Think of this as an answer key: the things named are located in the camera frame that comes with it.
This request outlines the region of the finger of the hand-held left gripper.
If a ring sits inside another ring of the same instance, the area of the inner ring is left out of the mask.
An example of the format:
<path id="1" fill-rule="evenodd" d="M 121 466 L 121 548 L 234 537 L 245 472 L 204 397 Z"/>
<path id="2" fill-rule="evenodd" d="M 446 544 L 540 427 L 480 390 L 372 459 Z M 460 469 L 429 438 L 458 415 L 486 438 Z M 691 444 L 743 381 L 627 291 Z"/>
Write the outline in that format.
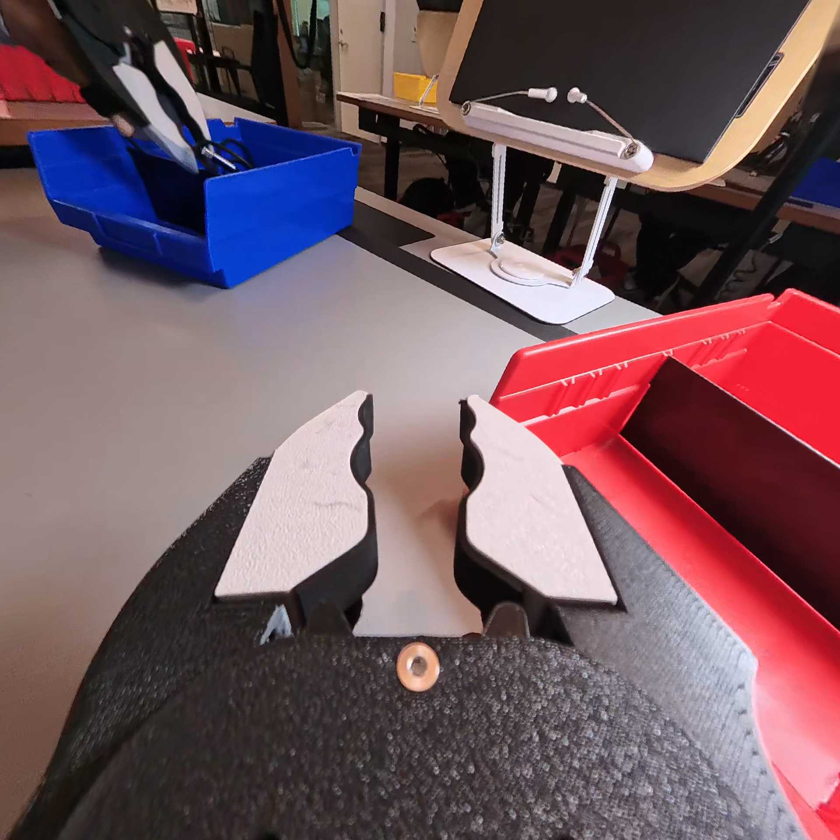
<path id="1" fill-rule="evenodd" d="M 200 149 L 194 146 L 182 133 L 167 107 L 163 95 L 143 69 L 119 61 L 112 71 L 129 95 L 129 104 L 140 114 L 145 124 L 139 126 L 143 137 L 154 142 L 165 154 L 189 172 L 197 173 L 201 168 Z"/>
<path id="2" fill-rule="evenodd" d="M 186 75 L 181 61 L 167 42 L 157 40 L 152 47 L 152 66 L 162 93 L 179 130 L 194 146 L 207 146 L 212 140 L 203 106 Z"/>

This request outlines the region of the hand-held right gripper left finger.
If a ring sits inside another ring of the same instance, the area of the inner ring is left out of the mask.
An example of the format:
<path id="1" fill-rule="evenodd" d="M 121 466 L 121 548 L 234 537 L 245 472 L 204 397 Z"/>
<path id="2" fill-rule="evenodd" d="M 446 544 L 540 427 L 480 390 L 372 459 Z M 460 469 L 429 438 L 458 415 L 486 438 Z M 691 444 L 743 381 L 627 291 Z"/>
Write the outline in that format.
<path id="1" fill-rule="evenodd" d="M 353 628 L 378 571 L 374 401 L 353 392 L 274 451 L 216 583 L 220 602 L 277 600 L 305 626 L 330 604 Z"/>

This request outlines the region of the white wooden tablet stand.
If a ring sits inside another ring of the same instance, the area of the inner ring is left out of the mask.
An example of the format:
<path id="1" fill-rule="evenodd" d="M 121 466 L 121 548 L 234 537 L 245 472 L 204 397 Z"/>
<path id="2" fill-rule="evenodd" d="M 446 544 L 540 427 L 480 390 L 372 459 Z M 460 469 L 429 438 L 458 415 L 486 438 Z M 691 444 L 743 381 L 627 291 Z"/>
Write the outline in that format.
<path id="1" fill-rule="evenodd" d="M 833 29 L 837 1 L 810 1 L 782 45 L 784 55 L 770 78 L 735 119 L 705 161 L 693 163 L 652 152 L 579 88 L 567 100 L 586 104 L 610 129 L 580 131 L 523 118 L 487 105 L 492 97 L 451 101 L 452 88 L 483 2 L 463 2 L 438 80 L 437 107 L 449 128 L 491 142 L 490 235 L 475 245 L 439 248 L 432 259 L 533 319 L 563 325 L 604 307 L 614 294 L 589 278 L 613 195 L 619 182 L 660 193 L 687 192 L 733 169 L 750 153 L 813 68 Z M 503 231 L 506 159 L 510 149 L 536 154 L 604 177 L 602 195 L 581 266 L 566 269 L 513 244 Z"/>

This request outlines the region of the small blue bin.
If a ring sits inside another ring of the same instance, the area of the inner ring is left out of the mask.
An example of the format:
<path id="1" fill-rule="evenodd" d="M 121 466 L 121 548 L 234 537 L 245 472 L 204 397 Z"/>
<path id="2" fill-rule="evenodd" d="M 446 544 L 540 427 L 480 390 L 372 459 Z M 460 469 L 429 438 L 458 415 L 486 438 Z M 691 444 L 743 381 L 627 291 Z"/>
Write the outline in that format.
<path id="1" fill-rule="evenodd" d="M 839 209 L 839 161 L 821 158 L 803 177 L 790 203 Z"/>

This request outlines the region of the black tablet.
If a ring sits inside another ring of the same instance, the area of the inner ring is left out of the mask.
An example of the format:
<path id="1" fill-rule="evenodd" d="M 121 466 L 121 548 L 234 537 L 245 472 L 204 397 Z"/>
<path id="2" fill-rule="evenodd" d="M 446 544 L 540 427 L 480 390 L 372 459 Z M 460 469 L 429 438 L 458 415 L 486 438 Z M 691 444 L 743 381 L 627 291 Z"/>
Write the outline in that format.
<path id="1" fill-rule="evenodd" d="M 451 101 L 609 130 L 579 88 L 656 154 L 701 163 L 781 63 L 806 1 L 483 2 Z"/>

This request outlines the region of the black red-bin divider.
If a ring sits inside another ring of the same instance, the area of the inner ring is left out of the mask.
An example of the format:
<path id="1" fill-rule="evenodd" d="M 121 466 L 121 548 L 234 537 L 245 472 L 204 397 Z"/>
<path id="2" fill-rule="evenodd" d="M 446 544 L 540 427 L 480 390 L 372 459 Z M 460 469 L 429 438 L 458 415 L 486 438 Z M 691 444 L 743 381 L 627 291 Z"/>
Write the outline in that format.
<path id="1" fill-rule="evenodd" d="M 623 438 L 839 628 L 839 467 L 667 357 Z"/>

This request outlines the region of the dark tape strip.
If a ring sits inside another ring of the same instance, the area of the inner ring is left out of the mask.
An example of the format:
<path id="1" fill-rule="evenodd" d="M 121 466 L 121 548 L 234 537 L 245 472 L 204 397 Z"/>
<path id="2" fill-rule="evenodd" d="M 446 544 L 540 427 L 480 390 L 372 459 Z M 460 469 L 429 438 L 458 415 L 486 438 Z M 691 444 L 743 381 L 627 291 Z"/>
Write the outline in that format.
<path id="1" fill-rule="evenodd" d="M 530 317 L 512 305 L 494 297 L 429 258 L 436 249 L 434 235 L 401 218 L 356 200 L 353 222 L 338 235 L 377 256 L 392 266 L 407 271 L 450 296 L 468 303 L 498 320 L 516 327 L 542 342 L 574 336 L 561 325 L 551 325 Z"/>

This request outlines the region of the black blue-bin divider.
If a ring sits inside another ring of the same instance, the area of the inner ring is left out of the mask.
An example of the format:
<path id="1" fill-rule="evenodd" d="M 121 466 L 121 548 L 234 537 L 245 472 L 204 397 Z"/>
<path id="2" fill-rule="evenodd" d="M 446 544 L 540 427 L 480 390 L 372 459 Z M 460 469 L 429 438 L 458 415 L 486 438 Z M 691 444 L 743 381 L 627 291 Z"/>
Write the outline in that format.
<path id="1" fill-rule="evenodd" d="M 133 164 L 161 224 L 206 234 L 206 170 L 197 173 L 182 168 L 167 157 L 138 145 L 128 148 Z"/>

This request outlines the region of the red plastic bin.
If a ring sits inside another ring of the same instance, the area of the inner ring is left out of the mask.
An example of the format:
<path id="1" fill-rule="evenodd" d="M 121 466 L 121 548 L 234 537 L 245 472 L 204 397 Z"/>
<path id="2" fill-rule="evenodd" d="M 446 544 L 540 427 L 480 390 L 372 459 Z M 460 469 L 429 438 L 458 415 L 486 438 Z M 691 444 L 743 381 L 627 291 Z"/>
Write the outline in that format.
<path id="1" fill-rule="evenodd" d="M 765 752 L 810 838 L 838 838 L 839 632 L 622 436 L 667 357 L 839 457 L 839 310 L 787 290 L 515 353 L 491 404 L 576 467 L 759 661 Z"/>

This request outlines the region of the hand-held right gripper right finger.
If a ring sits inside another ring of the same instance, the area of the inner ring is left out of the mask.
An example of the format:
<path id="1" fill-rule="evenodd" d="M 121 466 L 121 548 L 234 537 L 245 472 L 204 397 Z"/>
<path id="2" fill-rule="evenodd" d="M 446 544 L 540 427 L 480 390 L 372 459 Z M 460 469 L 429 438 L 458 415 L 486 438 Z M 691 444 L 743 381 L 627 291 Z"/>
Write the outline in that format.
<path id="1" fill-rule="evenodd" d="M 561 458 L 479 396 L 459 407 L 455 581 L 482 620 L 504 602 L 522 607 L 529 625 L 551 625 L 556 606 L 619 606 Z"/>

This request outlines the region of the stack of red bins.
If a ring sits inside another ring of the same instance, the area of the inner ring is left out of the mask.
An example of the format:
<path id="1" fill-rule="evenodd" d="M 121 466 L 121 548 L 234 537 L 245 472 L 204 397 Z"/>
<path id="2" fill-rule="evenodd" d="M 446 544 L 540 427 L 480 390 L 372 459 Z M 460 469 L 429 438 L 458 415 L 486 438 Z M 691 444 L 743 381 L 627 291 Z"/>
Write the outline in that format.
<path id="1" fill-rule="evenodd" d="M 59 76 L 24 47 L 1 46 L 1 99 L 6 102 L 86 104 L 78 85 Z"/>

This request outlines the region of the person's left hand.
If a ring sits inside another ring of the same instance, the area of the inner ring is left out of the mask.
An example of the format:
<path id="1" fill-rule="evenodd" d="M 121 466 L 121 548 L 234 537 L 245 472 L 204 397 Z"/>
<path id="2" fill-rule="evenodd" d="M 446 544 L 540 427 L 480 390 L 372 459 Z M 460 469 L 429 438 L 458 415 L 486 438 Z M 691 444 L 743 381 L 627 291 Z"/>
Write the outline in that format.
<path id="1" fill-rule="evenodd" d="M 88 63 L 47 1 L 2 1 L 3 26 L 17 46 L 41 58 L 55 73 L 79 88 L 91 79 Z"/>

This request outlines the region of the black slanted pole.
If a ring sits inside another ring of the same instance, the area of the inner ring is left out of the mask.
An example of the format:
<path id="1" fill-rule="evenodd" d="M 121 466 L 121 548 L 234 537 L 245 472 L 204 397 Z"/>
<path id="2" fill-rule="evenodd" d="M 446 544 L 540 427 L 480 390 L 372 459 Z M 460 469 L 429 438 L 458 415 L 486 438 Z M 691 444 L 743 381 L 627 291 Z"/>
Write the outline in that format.
<path id="1" fill-rule="evenodd" d="M 759 245 L 778 221 L 778 212 L 799 186 L 813 164 L 825 155 L 839 132 L 839 80 L 835 77 L 826 94 L 824 108 L 803 139 L 796 145 L 780 173 L 756 207 L 736 228 L 734 238 L 700 284 L 693 299 L 696 307 L 714 302 L 744 256 Z"/>

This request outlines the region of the yellow plastic bin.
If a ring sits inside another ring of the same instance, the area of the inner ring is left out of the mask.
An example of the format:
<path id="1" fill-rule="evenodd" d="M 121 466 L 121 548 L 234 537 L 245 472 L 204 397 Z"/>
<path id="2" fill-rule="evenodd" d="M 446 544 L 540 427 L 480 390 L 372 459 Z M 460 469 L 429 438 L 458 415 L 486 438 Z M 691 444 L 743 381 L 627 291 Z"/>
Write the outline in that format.
<path id="1" fill-rule="evenodd" d="M 438 75 L 427 77 L 412 73 L 392 73 L 393 97 L 418 108 L 437 106 Z"/>

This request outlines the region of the wooden background table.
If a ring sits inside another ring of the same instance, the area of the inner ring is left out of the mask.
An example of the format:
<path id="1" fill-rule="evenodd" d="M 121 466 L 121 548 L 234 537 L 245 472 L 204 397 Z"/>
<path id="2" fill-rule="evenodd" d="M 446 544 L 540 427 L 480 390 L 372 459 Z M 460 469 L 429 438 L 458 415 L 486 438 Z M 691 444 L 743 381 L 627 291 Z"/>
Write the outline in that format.
<path id="1" fill-rule="evenodd" d="M 418 149 L 444 156 L 451 154 L 449 128 L 436 108 L 422 108 L 382 94 L 338 91 L 336 102 L 358 110 L 358 128 L 384 140 L 383 194 L 395 201 L 399 196 L 401 153 Z"/>

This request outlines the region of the white door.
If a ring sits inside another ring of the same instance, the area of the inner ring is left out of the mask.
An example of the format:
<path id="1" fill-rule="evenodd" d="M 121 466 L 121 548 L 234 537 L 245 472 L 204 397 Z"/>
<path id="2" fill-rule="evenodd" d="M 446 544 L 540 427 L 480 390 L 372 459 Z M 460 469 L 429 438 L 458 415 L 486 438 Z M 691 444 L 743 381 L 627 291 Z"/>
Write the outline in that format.
<path id="1" fill-rule="evenodd" d="M 331 1 L 332 87 L 336 128 L 345 134 L 381 144 L 360 128 L 356 105 L 341 93 L 381 95 L 391 83 L 396 1 Z"/>

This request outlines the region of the blue plastic bin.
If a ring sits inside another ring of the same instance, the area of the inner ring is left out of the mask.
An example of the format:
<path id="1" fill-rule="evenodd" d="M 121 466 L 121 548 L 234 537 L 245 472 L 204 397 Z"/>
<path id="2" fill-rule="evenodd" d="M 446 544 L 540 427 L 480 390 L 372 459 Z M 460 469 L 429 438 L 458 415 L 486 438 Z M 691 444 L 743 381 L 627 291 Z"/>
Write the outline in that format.
<path id="1" fill-rule="evenodd" d="M 208 172 L 204 236 L 159 223 L 128 151 L 136 144 L 169 158 L 154 143 L 130 142 L 111 125 L 32 132 L 28 143 L 61 223 L 208 286 L 236 287 L 352 224 L 358 143 L 246 119 L 208 127 L 215 141 L 239 140 L 256 167 Z"/>

